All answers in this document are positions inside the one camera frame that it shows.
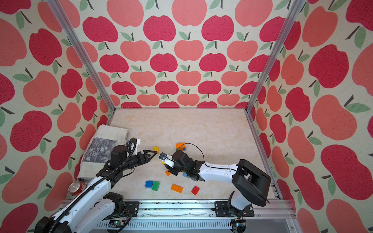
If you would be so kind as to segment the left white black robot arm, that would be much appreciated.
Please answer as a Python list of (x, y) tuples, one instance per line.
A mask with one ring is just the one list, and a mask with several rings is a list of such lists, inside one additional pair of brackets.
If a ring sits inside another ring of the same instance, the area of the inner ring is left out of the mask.
[(110, 160), (97, 173), (88, 187), (53, 217), (43, 217), (35, 227), (36, 233), (88, 233), (102, 220), (123, 218), (116, 230), (120, 232), (131, 221), (123, 196), (111, 189), (124, 176), (124, 171), (150, 162), (154, 150), (137, 151), (137, 143), (118, 145), (110, 153)]

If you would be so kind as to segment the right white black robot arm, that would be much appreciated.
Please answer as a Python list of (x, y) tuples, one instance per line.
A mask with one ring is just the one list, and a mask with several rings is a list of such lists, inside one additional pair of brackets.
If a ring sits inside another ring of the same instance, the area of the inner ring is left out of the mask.
[(160, 155), (168, 171), (177, 176), (184, 173), (193, 181), (220, 181), (231, 183), (238, 190), (232, 192), (223, 208), (228, 215), (241, 217), (251, 204), (264, 207), (268, 201), (271, 186), (270, 176), (245, 159), (237, 164), (216, 165), (193, 160), (184, 151), (177, 150), (173, 155)]

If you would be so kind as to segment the orange lego plate bottom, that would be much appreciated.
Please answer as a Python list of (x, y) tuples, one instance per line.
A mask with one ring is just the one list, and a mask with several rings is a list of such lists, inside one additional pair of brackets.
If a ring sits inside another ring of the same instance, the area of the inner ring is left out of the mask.
[(182, 193), (183, 187), (176, 185), (176, 184), (172, 184), (171, 190), (177, 193)]

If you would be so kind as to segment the red lego brick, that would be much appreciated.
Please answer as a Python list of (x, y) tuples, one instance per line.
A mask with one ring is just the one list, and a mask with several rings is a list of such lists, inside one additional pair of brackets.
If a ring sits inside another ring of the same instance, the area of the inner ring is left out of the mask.
[(198, 187), (198, 186), (195, 186), (193, 189), (192, 189), (192, 191), (191, 191), (191, 193), (193, 194), (193, 195), (197, 195), (198, 194), (198, 192), (200, 191), (200, 188)]

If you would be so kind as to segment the blue lego brick left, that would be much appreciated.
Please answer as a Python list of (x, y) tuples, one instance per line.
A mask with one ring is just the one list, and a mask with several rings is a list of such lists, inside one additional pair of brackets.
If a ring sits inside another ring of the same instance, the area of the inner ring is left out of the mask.
[(153, 187), (153, 181), (146, 181), (145, 182), (145, 187), (152, 189), (152, 187)]

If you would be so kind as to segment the green lego brick left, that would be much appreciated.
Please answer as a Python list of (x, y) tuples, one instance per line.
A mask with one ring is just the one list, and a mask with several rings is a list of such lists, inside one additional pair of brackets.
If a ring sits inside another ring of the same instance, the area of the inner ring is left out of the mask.
[(152, 190), (153, 190), (153, 191), (158, 191), (158, 190), (159, 190), (159, 185), (160, 185), (159, 182), (154, 181), (154, 182), (153, 182), (153, 185), (152, 185)]

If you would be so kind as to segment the folded beige printed cloth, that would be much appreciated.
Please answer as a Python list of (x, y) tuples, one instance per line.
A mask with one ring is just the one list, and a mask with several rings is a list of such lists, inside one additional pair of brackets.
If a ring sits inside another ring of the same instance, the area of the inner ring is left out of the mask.
[(127, 142), (128, 129), (100, 125), (90, 140), (80, 163), (78, 181), (90, 181), (110, 160), (110, 153), (117, 145)]

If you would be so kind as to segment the red soda can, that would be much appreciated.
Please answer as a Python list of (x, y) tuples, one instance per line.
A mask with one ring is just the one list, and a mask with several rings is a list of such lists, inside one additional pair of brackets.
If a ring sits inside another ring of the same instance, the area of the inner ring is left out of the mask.
[(81, 194), (85, 189), (87, 188), (87, 185), (80, 181), (75, 181), (69, 186), (69, 193), (72, 196), (78, 196)]

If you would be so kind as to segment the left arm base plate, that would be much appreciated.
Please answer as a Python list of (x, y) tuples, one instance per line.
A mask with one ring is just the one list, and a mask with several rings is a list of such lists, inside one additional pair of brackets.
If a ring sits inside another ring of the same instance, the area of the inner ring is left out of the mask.
[(129, 220), (130, 217), (134, 218), (138, 216), (139, 202), (124, 202), (124, 205), (124, 211), (117, 215), (117, 218), (110, 220), (114, 226), (122, 226)]

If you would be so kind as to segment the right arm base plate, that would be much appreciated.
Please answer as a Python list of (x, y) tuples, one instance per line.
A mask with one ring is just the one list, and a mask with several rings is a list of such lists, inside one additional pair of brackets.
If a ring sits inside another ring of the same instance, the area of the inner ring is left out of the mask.
[(217, 217), (254, 217), (254, 209), (252, 205), (246, 206), (243, 210), (239, 210), (233, 207), (228, 201), (214, 202), (214, 208), (212, 211), (215, 212)]

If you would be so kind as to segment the front aluminium rail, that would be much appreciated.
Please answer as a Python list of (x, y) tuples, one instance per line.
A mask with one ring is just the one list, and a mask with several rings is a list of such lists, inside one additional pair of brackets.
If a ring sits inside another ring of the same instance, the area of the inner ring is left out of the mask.
[(273, 200), (265, 207), (252, 206), (254, 217), (217, 217), (214, 202), (226, 200), (141, 200), (138, 216), (120, 232), (110, 220), (102, 220), (89, 233), (196, 232), (300, 233), (300, 225), (290, 203)]

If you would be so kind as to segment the left aluminium frame post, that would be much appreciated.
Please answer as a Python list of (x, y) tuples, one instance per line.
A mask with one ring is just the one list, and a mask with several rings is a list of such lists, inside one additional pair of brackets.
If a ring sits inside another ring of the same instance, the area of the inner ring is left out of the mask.
[(99, 74), (97, 73), (96, 69), (89, 58), (88, 53), (86, 52), (84, 46), (82, 45), (81, 41), (79, 40), (72, 24), (69, 21), (67, 14), (65, 13), (61, 3), (59, 1), (47, 1), (49, 7), (51, 8), (54, 16), (58, 20), (60, 26), (64, 30), (67, 38), (70, 40), (72, 46), (74, 47), (78, 57), (82, 61), (86, 71), (92, 78), (93, 83), (95, 84), (96, 88), (98, 89), (101, 97), (105, 101), (106, 105), (108, 106), (110, 113), (115, 113), (116, 107), (114, 106), (114, 102), (110, 98)]

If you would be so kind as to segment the aluminium frame post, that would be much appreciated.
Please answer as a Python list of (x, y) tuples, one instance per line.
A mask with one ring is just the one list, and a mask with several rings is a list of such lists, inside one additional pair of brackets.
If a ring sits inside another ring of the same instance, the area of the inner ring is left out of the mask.
[(86, 52), (84, 46), (82, 45), (81, 41), (79, 40), (72, 24), (69, 21), (67, 14), (65, 13), (61, 3), (59, 1), (47, 1), (49, 7), (51, 8), (54, 16), (58, 20), (60, 26), (64, 30), (67, 38), (70, 40), (72, 46), (74, 47), (78, 57), (82, 61), (86, 71), (92, 78), (93, 83), (95, 84), (96, 88), (98, 89), (101, 97), (105, 101), (106, 105), (108, 106), (110, 113), (115, 113), (116, 107), (114, 106), (114, 102), (110, 98), (99, 74), (97, 73), (96, 69), (89, 58), (88, 53)]
[(296, 0), (292, 1), (293, 5), (290, 7), (290, 10), (288, 12), (287, 17), (285, 18), (284, 24), (279, 32), (279, 36), (277, 40), (274, 43), (274, 47), (271, 50), (271, 53), (269, 55), (269, 58), (266, 62), (266, 65), (262, 71), (262, 73), (259, 76), (259, 80), (257, 82), (257, 85), (254, 89), (253, 94), (250, 97), (250, 101), (248, 103), (248, 106), (245, 109), (245, 113), (249, 114), (252, 107), (254, 106), (255, 101), (257, 101), (258, 95), (264, 86), (264, 83), (266, 79), (269, 77), (269, 73), (272, 70), (274, 63), (277, 59), (278, 54), (280, 53), (281, 49), (284, 48), (284, 42), (286, 38), (288, 37), (288, 34), (299, 15), (301, 8), (303, 7), (303, 4), (306, 2), (304, 0)]

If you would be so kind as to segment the right aluminium frame post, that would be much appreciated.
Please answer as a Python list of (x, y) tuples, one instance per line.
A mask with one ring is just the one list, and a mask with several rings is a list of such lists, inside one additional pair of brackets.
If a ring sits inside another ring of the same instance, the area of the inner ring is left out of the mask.
[(288, 37), (288, 34), (299, 15), (301, 8), (303, 7), (303, 4), (306, 2), (304, 0), (296, 0), (292, 1), (293, 5), (290, 7), (290, 10), (288, 12), (287, 17), (285, 18), (284, 24), (279, 32), (279, 36), (277, 40), (274, 43), (274, 47), (271, 50), (271, 53), (269, 55), (269, 58), (266, 62), (266, 65), (262, 71), (262, 73), (259, 76), (259, 80), (257, 82), (257, 85), (254, 89), (253, 94), (250, 97), (250, 101), (248, 103), (248, 106), (245, 109), (245, 113), (249, 114), (252, 107), (254, 106), (255, 101), (257, 101), (258, 95), (264, 86), (264, 83), (266, 79), (269, 77), (269, 73), (272, 70), (274, 63), (277, 59), (278, 54), (280, 53), (281, 49), (284, 48), (284, 42), (286, 38)]

